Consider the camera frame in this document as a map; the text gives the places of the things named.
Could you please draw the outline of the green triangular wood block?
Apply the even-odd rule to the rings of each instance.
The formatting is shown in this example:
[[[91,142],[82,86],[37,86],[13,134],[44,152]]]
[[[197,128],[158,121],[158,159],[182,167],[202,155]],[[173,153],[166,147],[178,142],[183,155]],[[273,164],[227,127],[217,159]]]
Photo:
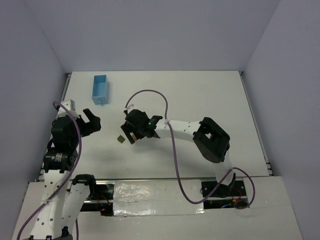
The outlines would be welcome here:
[[[125,141],[126,141],[126,138],[123,137],[122,135],[119,135],[118,138],[117,138],[117,141],[121,144],[123,144]]]

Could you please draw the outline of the blue wooden drawer box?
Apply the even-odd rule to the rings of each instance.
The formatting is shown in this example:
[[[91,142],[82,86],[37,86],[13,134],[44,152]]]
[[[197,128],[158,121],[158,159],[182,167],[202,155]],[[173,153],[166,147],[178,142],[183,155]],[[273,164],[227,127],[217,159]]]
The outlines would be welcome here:
[[[95,105],[108,104],[109,81],[106,75],[95,75],[93,78],[92,100]]]

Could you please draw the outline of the orange arch wood block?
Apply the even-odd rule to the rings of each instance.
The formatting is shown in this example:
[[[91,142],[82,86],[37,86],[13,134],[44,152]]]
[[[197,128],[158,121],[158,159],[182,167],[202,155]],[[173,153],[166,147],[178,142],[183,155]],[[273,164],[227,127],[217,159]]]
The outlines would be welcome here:
[[[135,134],[133,132],[130,134],[130,136],[134,141],[137,141],[137,137],[135,136]]]

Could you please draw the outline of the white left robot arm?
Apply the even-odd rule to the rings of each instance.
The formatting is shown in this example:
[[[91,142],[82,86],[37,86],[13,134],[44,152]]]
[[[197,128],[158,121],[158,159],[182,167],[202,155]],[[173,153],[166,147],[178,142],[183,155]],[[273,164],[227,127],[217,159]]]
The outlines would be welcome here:
[[[84,201],[94,195],[96,179],[91,174],[72,176],[82,152],[82,139],[101,130],[101,119],[88,108],[85,122],[72,99],[54,102],[57,117],[43,157],[41,204],[31,215],[35,219],[30,240],[72,240],[78,230],[78,216]]]

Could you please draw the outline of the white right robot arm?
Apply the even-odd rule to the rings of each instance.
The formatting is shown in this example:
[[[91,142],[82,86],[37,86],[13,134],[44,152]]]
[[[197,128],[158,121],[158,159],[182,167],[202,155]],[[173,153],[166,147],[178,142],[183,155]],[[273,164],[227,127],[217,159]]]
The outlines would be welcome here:
[[[211,118],[201,121],[166,120],[154,115],[149,118],[144,111],[138,109],[125,110],[125,122],[121,126],[131,144],[143,138],[171,138],[193,142],[201,155],[213,163],[216,181],[221,182],[219,191],[231,192],[236,174],[229,158],[230,136]]]

